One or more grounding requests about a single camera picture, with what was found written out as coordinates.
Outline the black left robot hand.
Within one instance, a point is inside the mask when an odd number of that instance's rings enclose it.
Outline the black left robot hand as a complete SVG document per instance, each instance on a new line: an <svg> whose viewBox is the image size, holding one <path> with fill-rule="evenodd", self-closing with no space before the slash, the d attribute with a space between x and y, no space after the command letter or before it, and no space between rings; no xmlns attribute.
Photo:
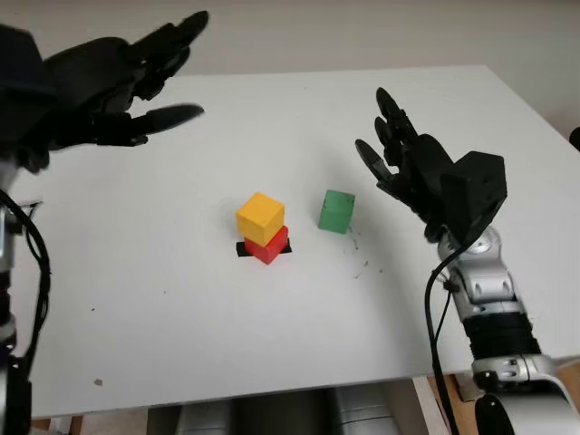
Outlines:
<svg viewBox="0 0 580 435"><path fill-rule="evenodd" d="M134 100L157 97L185 65L190 46L208 25L197 12L165 24L135 43L102 37L43 58L33 36L1 28L1 162L37 173L50 155L96 144L136 147L203 114L182 103L133 117Z"/></svg>

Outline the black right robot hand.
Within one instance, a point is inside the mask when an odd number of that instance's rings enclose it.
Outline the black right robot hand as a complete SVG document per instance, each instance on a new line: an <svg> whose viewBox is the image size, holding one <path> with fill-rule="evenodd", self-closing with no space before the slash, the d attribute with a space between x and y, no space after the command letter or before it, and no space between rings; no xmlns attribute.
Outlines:
<svg viewBox="0 0 580 435"><path fill-rule="evenodd" d="M374 121L383 146L378 154L364 140L355 148L365 166L377 178L377 187L408 206L425 224L430 243L445 232L440 175L453 164L440 143L429 134L419 134L405 110L383 88L376 91L381 116Z"/></svg>

